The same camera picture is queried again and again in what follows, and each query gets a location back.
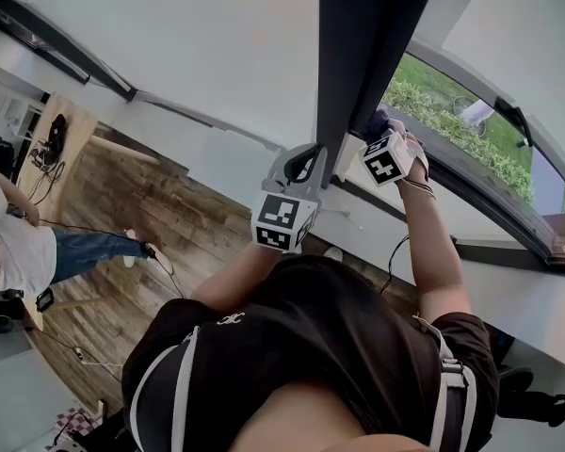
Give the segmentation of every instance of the window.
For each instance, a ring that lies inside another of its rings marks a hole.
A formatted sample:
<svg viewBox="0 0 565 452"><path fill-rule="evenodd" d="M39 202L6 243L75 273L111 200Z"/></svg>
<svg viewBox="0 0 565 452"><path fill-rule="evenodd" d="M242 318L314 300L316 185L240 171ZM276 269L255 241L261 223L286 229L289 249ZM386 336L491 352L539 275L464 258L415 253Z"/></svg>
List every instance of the window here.
<svg viewBox="0 0 565 452"><path fill-rule="evenodd" d="M565 213L565 183L544 156L472 92L404 54L382 102L446 137L541 216Z"/></svg>

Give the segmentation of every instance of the white strap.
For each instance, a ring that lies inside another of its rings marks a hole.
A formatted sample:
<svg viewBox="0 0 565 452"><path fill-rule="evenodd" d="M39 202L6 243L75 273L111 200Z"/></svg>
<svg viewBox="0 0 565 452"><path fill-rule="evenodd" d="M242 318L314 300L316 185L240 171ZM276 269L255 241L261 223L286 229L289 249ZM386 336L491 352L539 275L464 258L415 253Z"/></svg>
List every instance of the white strap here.
<svg viewBox="0 0 565 452"><path fill-rule="evenodd" d="M471 435L471 428L475 421L475 408L477 405L477 385L475 375L471 368L464 366L462 368L462 375L467 380L467 403L464 408L464 418L462 419L462 435L460 436L460 452L464 452L469 442Z"/></svg>
<svg viewBox="0 0 565 452"><path fill-rule="evenodd" d="M440 393L437 399L437 407L433 416L433 428L431 430L431 440L429 448L439 452L444 437L445 418L447 413L447 394L448 388L466 388L466 404L462 418L462 430L460 434L460 452L464 452L469 442L471 429L475 419L477 404L477 387L475 375L468 366L463 366L455 360L452 351L442 336L442 333L432 325L419 317L414 318L423 327L423 331L433 333L440 341L440 360L442 361L442 376L440 378Z"/></svg>
<svg viewBox="0 0 565 452"><path fill-rule="evenodd" d="M444 338L442 337L442 332L436 329L435 327L429 325L428 322L425 319L421 318L420 316L415 315L412 318L415 318L416 321L418 321L422 327L425 327L427 330L433 333L440 341L440 359L454 360L454 355L452 354L452 351L450 351L450 348L448 347Z"/></svg>
<svg viewBox="0 0 565 452"><path fill-rule="evenodd" d="M435 452L439 452L440 446L442 445L442 438L444 436L445 412L448 395L445 375L447 374L442 373L440 393L437 397L437 407L435 408L435 415L433 416L433 429L431 430L431 440L429 441L429 448Z"/></svg>
<svg viewBox="0 0 565 452"><path fill-rule="evenodd" d="M142 452L144 452L144 449L142 448L142 444L140 443L140 436L138 435L138 425L137 425L137 418L136 418L137 408L138 408L138 398L140 397L140 391L142 390L144 383L151 376L153 370L155 370L155 368L159 365L159 363L164 358L166 358L166 356L176 347L177 346L169 347L168 349L163 350L161 352L161 354L156 359L154 359L153 363L151 363L149 368L147 368L147 371L144 372L144 375L142 376L142 380L140 381L140 383L138 384L138 387L136 388L136 391L134 392L134 398L132 398L132 405L130 406L130 427L132 429L132 435L134 436L134 440L136 441L138 448Z"/></svg>
<svg viewBox="0 0 565 452"><path fill-rule="evenodd" d="M180 363L178 381L176 382L176 395L173 402L173 416L171 418L171 452L182 452L185 445L188 386L190 384L190 372L192 371L198 338L199 327L195 327L188 348L185 351L185 356Z"/></svg>

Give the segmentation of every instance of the jeans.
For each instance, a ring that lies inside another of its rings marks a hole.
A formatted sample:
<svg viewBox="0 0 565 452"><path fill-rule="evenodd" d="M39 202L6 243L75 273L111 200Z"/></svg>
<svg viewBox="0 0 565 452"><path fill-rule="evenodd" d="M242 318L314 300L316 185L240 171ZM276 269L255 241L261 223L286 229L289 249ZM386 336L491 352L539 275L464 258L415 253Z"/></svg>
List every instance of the jeans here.
<svg viewBox="0 0 565 452"><path fill-rule="evenodd" d="M53 232L56 238L56 270L52 283L90 271L99 261L110 261L114 256L148 256L141 241L130 239L125 234Z"/></svg>

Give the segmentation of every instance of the cable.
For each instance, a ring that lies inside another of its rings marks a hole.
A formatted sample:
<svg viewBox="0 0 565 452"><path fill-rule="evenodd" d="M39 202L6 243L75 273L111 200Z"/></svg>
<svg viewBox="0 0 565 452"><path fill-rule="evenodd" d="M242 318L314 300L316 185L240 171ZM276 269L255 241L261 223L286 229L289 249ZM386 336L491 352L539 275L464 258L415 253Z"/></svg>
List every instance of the cable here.
<svg viewBox="0 0 565 452"><path fill-rule="evenodd" d="M91 424L91 422L89 421L89 419L86 417L86 415L84 415L82 412L75 412L72 413L72 415L69 417L69 420L67 421L67 424L65 424L61 430L58 431L58 434L56 435L55 439L53 440L53 444L52 447L55 447L57 445L57 440L58 438L61 436L61 434L65 431L65 428L67 428L67 426L71 423L71 421L73 420L73 418L76 415L81 415L82 417L84 417L84 419L86 420L86 422L88 422L89 424Z"/></svg>
<svg viewBox="0 0 565 452"><path fill-rule="evenodd" d="M392 278L394 277L394 275L392 275L392 262L394 260L394 256L396 256L397 250L399 250L400 246L402 246L404 243L406 243L406 241L408 241L410 239L410 237L406 234L399 243L397 243L397 245L395 246L394 251L392 252L392 255L389 258L389 264L387 265L387 269L388 269L388 273L389 273L389 278L387 279L387 282L383 285L383 287L380 289L380 295L383 296L383 293L385 293L385 290L387 290L387 288L389 287L389 285L392 283Z"/></svg>
<svg viewBox="0 0 565 452"><path fill-rule="evenodd" d="M71 346L67 345L67 344L64 343L64 342L61 342L58 338L56 338L55 336L51 335L50 333L46 333L46 331L42 331L42 330L39 330L39 329L37 329L37 328L32 328L32 327L28 327L28 328L26 328L25 330L26 330L26 331L38 331L38 332L40 332L42 335L47 336L47 337L50 338L51 340L54 340L55 342L57 342L58 344L60 344L62 347L68 348L68 349L71 350L73 353L75 353L75 357L77 357L77 358L79 359L79 361L82 362L83 364L100 365L100 366L104 369L104 371L105 371L106 373L108 373L108 374L109 374L111 377L113 377L116 381L118 381L119 383L121 383L121 380L118 379L118 378L111 372L111 370L109 370L106 366L107 366L107 365L123 366L123 365L120 365L120 364L118 364L118 363L117 363L117 364L115 364L115 363L100 363L100 362L97 360L97 358L96 358L94 355L92 355L89 351L87 351L85 348L80 347L80 346L71 347ZM95 362L94 362L94 363L90 363L90 362L85 362L85 363L84 363L85 360L83 359L83 357L80 357L80 355L78 354L78 350L81 350L81 351L83 351L84 353L88 354L88 356L89 356L92 360L94 360Z"/></svg>
<svg viewBox="0 0 565 452"><path fill-rule="evenodd" d="M52 170L54 170L55 174L53 176L50 175L50 173L52 172ZM65 170L65 163L64 162L60 162L58 163L56 166L54 166L52 169L50 169L49 171L45 172L41 177L44 177L50 184L48 185L48 190L46 191L46 194L44 194L44 197L42 199L40 199L38 202L35 202L34 205L38 205L41 202L43 202L51 193L51 191L53 190L53 186L55 185L55 183L60 179L60 177L63 175L63 171Z"/></svg>
<svg viewBox="0 0 565 452"><path fill-rule="evenodd" d="M102 234L110 234L112 236L116 236L116 237L121 237L124 239L127 239L128 241L134 241L137 242L137 239L133 239L131 237L122 235L122 234L116 234L116 233L111 233L109 231L103 231L103 230L96 230L94 228L87 228L85 226L72 226L69 224L63 224L62 222L54 222L54 221L49 221L48 219L40 219L40 221L43 222L47 222L49 224L54 224L55 226L62 226L63 228L74 228L76 230L84 230L84 231L92 231L94 233L102 233ZM147 252L149 253L149 257L153 258L162 268L163 270L166 272L166 274L169 276L169 279L171 280L172 284L174 285L174 287L176 288L176 291L178 292L178 295L180 296L180 298L184 298L184 293L182 292L182 289L180 288L180 286L178 286L178 284L176 283L176 281L174 280L174 277L177 279L178 277L176 277L175 273L170 273L169 271L167 271L166 267L163 266L163 263L161 263L155 253L153 252L153 250L151 250L148 247L145 247L147 249Z"/></svg>

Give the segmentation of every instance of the shoulder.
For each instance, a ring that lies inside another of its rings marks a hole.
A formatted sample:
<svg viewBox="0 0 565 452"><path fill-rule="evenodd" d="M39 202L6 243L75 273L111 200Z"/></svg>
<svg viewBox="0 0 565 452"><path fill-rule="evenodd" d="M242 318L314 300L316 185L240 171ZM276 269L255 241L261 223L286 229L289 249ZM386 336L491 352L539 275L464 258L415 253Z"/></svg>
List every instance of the shoulder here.
<svg viewBox="0 0 565 452"><path fill-rule="evenodd" d="M432 325L442 333L454 357L476 377L476 415L467 450L477 450L488 438L498 407L498 373L490 335L481 319L466 313L442 315Z"/></svg>

